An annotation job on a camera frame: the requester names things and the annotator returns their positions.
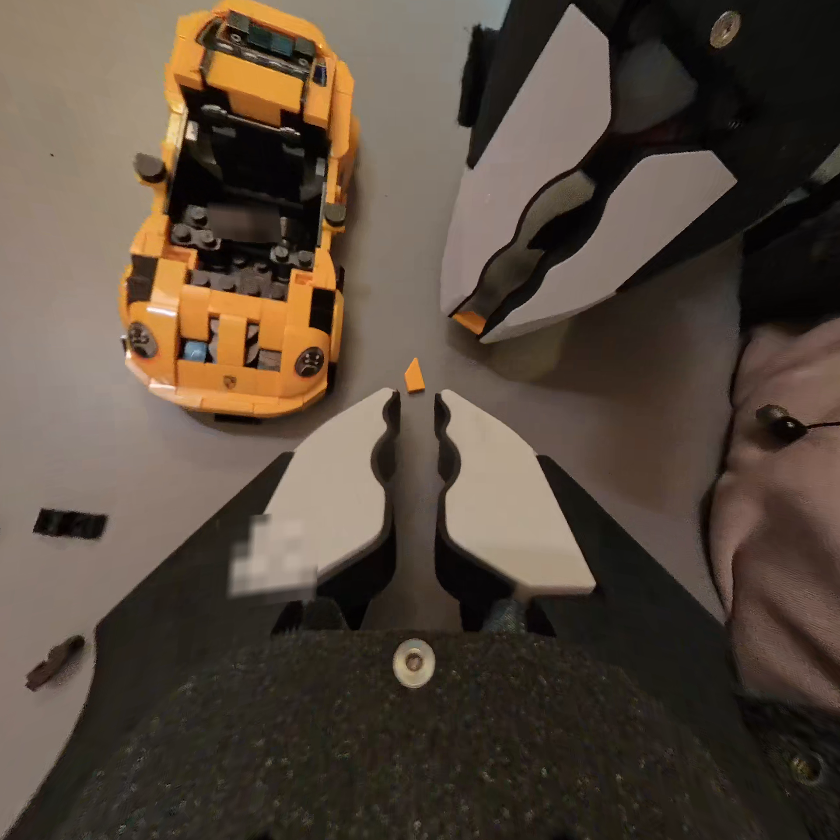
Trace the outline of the black lavalier microphone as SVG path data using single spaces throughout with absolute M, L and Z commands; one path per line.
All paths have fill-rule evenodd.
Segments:
M 806 424 L 774 404 L 761 406 L 754 415 L 761 428 L 782 446 L 791 445 L 812 431 L 839 428 L 839 421 Z

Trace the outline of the orange lego car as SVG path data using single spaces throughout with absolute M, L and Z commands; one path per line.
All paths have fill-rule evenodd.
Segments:
M 150 393 L 258 421 L 330 391 L 353 93 L 346 63 L 300 17 L 230 1 L 178 19 L 161 152 L 133 160 L 151 211 L 119 286 L 124 360 Z

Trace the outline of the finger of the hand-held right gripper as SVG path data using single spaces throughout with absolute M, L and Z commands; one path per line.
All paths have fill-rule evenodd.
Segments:
M 472 168 L 462 175 L 440 273 L 440 307 L 474 294 L 497 252 L 518 235 L 533 198 L 574 171 L 612 115 L 607 37 L 570 5 Z
M 531 297 L 479 341 L 514 339 L 614 296 L 736 183 L 736 176 L 711 151 L 644 157 L 608 197 L 582 247 L 548 268 Z

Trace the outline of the black fleece jacket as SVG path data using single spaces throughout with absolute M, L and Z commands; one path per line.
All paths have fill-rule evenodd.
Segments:
M 747 232 L 738 300 L 741 348 L 730 395 L 742 351 L 754 329 L 767 324 L 808 329 L 832 319 L 838 319 L 839 325 L 837 178 Z M 721 475 L 731 425 L 732 416 L 708 501 L 708 552 L 711 496 Z M 740 711 L 773 775 L 795 803 L 811 838 L 838 838 L 839 707 L 834 714 L 751 692 L 740 680 L 731 644 L 730 649 Z

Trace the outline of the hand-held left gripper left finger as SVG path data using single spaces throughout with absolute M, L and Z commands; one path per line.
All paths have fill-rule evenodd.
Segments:
M 381 388 L 297 447 L 265 509 L 268 592 L 330 599 L 349 628 L 361 628 L 396 571 L 400 426 L 401 395 Z

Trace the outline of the dark curved lego piece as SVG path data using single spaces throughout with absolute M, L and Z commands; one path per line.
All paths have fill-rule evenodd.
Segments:
M 58 677 L 70 661 L 85 647 L 84 636 L 72 635 L 50 649 L 47 656 L 26 675 L 25 687 L 37 691 Z

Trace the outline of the black lego plate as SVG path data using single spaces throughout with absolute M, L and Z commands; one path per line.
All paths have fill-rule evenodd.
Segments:
M 100 540 L 109 523 L 109 516 L 84 511 L 41 508 L 33 533 L 54 539 Z

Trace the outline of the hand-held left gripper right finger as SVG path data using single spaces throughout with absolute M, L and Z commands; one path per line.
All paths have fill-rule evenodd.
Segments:
M 435 395 L 437 502 L 434 567 L 478 631 L 512 606 L 527 622 L 535 600 L 586 597 L 596 580 L 537 452 L 508 425 L 455 391 Z

